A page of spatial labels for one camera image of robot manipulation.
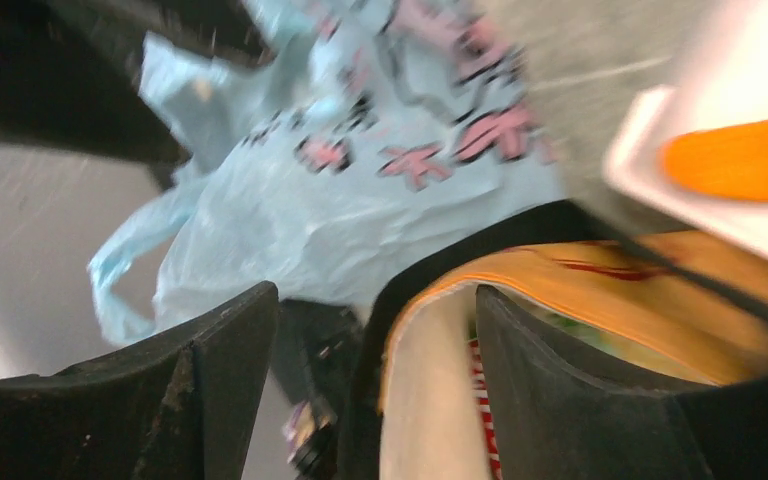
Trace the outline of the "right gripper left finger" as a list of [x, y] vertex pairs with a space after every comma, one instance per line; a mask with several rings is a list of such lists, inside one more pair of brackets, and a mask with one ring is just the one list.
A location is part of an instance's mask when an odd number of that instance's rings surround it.
[[280, 313], [262, 282], [51, 376], [0, 379], [0, 479], [238, 479]]

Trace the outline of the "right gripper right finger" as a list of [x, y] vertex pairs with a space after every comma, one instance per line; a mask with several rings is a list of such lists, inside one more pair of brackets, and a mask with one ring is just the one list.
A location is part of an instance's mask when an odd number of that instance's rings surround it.
[[[768, 326], [768, 304], [721, 293]], [[725, 386], [662, 375], [476, 294], [502, 467], [515, 479], [768, 479], [768, 374]]]

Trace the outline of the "yellow canvas tote bag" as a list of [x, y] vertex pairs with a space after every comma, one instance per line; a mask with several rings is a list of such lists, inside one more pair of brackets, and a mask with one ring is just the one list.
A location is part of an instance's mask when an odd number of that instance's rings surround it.
[[490, 286], [635, 366], [725, 386], [768, 374], [768, 261], [699, 230], [631, 237], [570, 201], [403, 270], [379, 293], [339, 420], [341, 479], [515, 479], [502, 467], [478, 333]]

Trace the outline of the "blue printed plastic grocery bag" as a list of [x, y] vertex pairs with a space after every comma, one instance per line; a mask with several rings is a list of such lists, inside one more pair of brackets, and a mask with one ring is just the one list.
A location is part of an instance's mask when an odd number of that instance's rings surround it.
[[470, 1], [247, 1], [248, 73], [145, 41], [140, 91], [193, 148], [88, 266], [126, 346], [273, 282], [370, 306], [411, 264], [565, 193], [521, 53]]

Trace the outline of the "orange toy carrot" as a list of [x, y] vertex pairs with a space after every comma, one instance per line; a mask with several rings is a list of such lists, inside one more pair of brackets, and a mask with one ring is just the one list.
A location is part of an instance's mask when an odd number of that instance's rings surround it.
[[768, 119], [677, 136], [659, 156], [668, 179], [685, 190], [768, 202]]

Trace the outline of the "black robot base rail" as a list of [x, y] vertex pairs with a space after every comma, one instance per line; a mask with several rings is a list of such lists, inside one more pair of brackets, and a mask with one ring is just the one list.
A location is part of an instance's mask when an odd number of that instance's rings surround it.
[[138, 96], [150, 34], [247, 69], [275, 56], [241, 1], [0, 1], [0, 143], [144, 164], [169, 189], [189, 153]]

